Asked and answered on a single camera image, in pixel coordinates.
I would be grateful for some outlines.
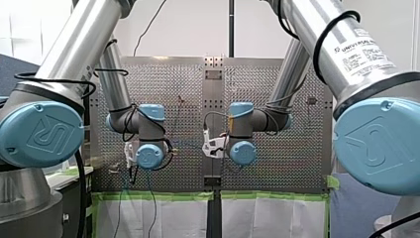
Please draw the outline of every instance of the wire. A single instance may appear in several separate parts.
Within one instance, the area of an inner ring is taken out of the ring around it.
[[[72,79],[45,79],[45,78],[37,78],[35,77],[35,72],[22,72],[22,73],[16,73],[15,78],[27,80],[27,81],[33,81],[33,82],[58,82],[58,83],[73,83],[73,84],[82,84],[87,85],[88,88],[91,86],[92,88],[89,89],[87,92],[85,92],[81,99],[84,99],[90,95],[92,95],[96,91],[96,84],[91,81],[79,81],[79,80],[72,80]]]
[[[117,227],[115,228],[114,231],[114,238],[117,237],[117,233],[118,233],[118,229],[120,228],[120,222],[121,222],[121,199],[124,193],[124,189],[121,190],[120,192],[120,201],[118,203],[118,220],[117,220]]]
[[[127,181],[124,179],[124,177],[122,175],[121,175],[121,179],[123,179],[123,181],[124,181],[125,189],[128,190],[129,186],[127,184]],[[117,220],[117,227],[115,228],[115,231],[114,231],[114,238],[117,237],[118,229],[120,228],[120,223],[121,223],[121,200],[122,200],[123,193],[124,193],[124,188],[122,187],[121,192],[120,192],[120,200],[119,200],[119,203],[118,203],[118,220]]]
[[[172,159],[173,159],[173,153],[170,153],[170,157],[169,157],[169,160],[167,161],[167,163],[164,164],[163,166],[159,167],[159,168],[153,169],[152,171],[157,172],[157,171],[161,171],[161,170],[165,169],[172,162]]]
[[[142,40],[142,37],[149,31],[149,28],[151,27],[152,23],[155,21],[155,18],[158,16],[158,13],[160,12],[161,8],[163,7],[164,3],[166,3],[167,0],[163,0],[160,4],[160,6],[157,9],[157,12],[155,13],[155,15],[152,17],[151,21],[149,22],[148,26],[146,27],[145,31],[139,36],[139,39],[137,40],[137,44],[136,47],[134,48],[133,51],[133,57],[136,56],[137,53],[137,48],[140,45],[140,41]]]
[[[327,38],[328,34],[334,29],[334,27],[341,22],[342,20],[346,19],[346,18],[354,18],[356,19],[358,22],[361,21],[361,15],[357,12],[357,11],[346,11],[342,14],[340,14],[340,16],[338,16],[337,18],[333,19],[330,23],[327,24],[327,26],[325,27],[324,31],[322,31],[321,35],[319,36],[318,40],[316,41],[315,44],[315,49],[314,49],[314,55],[313,55],[313,64],[314,64],[314,71],[315,74],[318,76],[318,78],[324,83],[325,79],[321,74],[321,69],[319,66],[319,57],[321,54],[321,48],[322,45],[324,43],[324,40]]]
[[[224,116],[224,117],[229,117],[229,115],[226,115],[225,113],[218,112],[218,111],[209,111],[209,112],[207,112],[206,115],[204,116],[204,123],[203,123],[204,130],[207,129],[207,117],[209,115],[211,115],[211,114],[219,115],[219,116]]]
[[[95,68],[95,70],[93,71],[93,75],[95,75],[96,77],[99,77],[99,75],[98,75],[98,73],[96,71],[119,72],[123,76],[129,75],[129,72],[126,71],[125,69],[118,69],[118,68]]]
[[[290,97],[293,97],[303,87],[303,84],[305,83],[305,81],[306,81],[306,76],[305,76],[305,78],[303,78],[302,82],[300,82],[300,84],[289,95],[281,97],[281,98],[276,99],[274,101],[267,102],[265,105],[279,103],[279,102],[282,102],[286,99],[289,99]]]
[[[166,134],[166,130],[164,129],[164,127],[162,125],[160,125],[158,122],[156,122],[154,119],[150,118],[146,113],[144,113],[142,110],[140,110],[139,108],[137,108],[137,110],[140,112],[140,114],[142,114],[144,117],[146,117],[146,119],[148,119],[149,121],[151,121],[152,123],[154,123],[156,126],[158,126],[161,130],[163,130],[163,133]]]
[[[414,214],[409,215],[409,216],[406,216],[406,217],[404,217],[404,218],[402,218],[400,220],[397,220],[397,221],[395,221],[395,222],[393,222],[393,223],[391,223],[391,224],[389,224],[389,225],[387,225],[387,226],[385,226],[385,227],[383,227],[383,228],[375,231],[368,238],[379,238],[386,231],[391,230],[391,229],[393,229],[395,227],[398,227],[400,225],[403,225],[403,224],[405,224],[407,222],[410,222],[410,221],[415,220],[415,219],[418,219],[418,218],[420,218],[420,212],[414,213]]]
[[[132,134],[128,139],[126,138],[126,133],[130,132],[129,131],[129,124],[133,120],[134,113],[137,110],[137,104],[132,103],[132,107],[134,107],[133,110],[131,111],[130,114],[126,114],[126,118],[124,119],[123,142],[129,142],[135,136],[135,134]]]
[[[286,32],[288,35],[290,35],[290,37],[292,37],[296,40],[299,40],[299,37],[291,31],[290,25],[288,24],[287,19],[285,19],[285,21],[286,21],[286,24],[287,24],[288,28],[284,25],[283,18],[282,18],[282,12],[283,11],[282,11],[282,7],[281,7],[281,2],[282,2],[282,0],[278,1],[278,5],[277,5],[278,22],[280,23],[280,26],[284,30],[284,32]]]
[[[84,223],[86,220],[86,174],[84,173],[84,164],[81,158],[80,152],[77,150],[75,153],[77,170],[79,173],[79,184],[80,184],[80,214],[79,223],[77,229],[77,238],[83,238]]]
[[[155,223],[157,222],[157,216],[158,216],[158,205],[157,205],[157,200],[155,198],[155,194],[152,190],[152,173],[148,173],[147,175],[147,182],[148,182],[148,189],[151,192],[152,198],[154,199],[154,205],[155,205],[155,215],[154,215],[154,221],[152,222],[151,227],[149,228],[149,235],[148,238],[151,238],[151,233],[152,233],[152,229],[155,226]]]

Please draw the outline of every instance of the vertical metal post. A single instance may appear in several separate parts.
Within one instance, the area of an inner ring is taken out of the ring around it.
[[[235,0],[229,0],[229,58],[235,57]]]

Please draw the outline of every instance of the warning label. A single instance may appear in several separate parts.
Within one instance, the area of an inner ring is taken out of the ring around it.
[[[394,67],[370,37],[359,37],[335,48],[336,59],[349,76],[363,76],[376,68]]]

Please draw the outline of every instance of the ur logo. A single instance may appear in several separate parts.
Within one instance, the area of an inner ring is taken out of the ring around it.
[[[27,145],[34,149],[60,155],[74,131],[74,127],[64,121],[43,116],[37,123]]]
[[[403,165],[412,158],[383,118],[376,118],[346,135],[348,152],[372,175]]]

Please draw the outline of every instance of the white cloth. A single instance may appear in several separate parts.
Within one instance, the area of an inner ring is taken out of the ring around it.
[[[223,237],[324,238],[325,201],[222,200]]]
[[[96,237],[113,238],[118,224],[118,200],[101,201],[97,208]],[[149,200],[122,200],[118,238],[149,237],[155,205]],[[151,238],[205,238],[207,201],[157,201]]]

